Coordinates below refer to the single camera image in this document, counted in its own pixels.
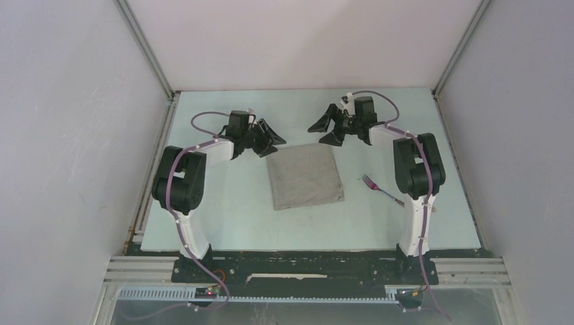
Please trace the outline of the grey cloth napkin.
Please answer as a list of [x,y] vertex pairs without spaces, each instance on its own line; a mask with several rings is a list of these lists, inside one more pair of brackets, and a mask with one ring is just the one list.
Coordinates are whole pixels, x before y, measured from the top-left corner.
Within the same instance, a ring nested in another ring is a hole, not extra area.
[[332,147],[325,144],[291,146],[267,157],[276,211],[313,207],[345,199]]

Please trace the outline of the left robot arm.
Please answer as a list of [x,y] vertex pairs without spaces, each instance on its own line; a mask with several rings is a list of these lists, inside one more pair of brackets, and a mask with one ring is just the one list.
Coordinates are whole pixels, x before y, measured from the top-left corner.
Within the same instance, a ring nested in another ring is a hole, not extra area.
[[180,253],[192,259],[187,272],[198,282],[206,282],[214,273],[214,264],[206,259],[210,243],[200,219],[194,216],[204,196],[209,167],[231,161],[245,150],[263,158],[278,151],[286,140],[252,110],[233,110],[227,124],[211,139],[186,148],[167,146],[152,183],[152,198],[168,211],[181,243]]

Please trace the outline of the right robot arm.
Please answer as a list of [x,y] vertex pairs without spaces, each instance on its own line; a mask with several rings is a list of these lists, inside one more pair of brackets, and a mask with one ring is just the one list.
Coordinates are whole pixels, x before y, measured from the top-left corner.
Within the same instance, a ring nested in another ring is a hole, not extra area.
[[348,135],[363,143],[390,150],[399,191],[405,194],[405,225],[399,249],[405,256],[394,264],[394,275],[403,283],[413,282],[421,273],[419,262],[428,248],[430,213],[446,174],[432,133],[414,135],[394,127],[400,117],[398,106],[376,91],[359,90],[342,96],[339,104],[330,104],[309,128],[323,133],[321,144],[341,146]]

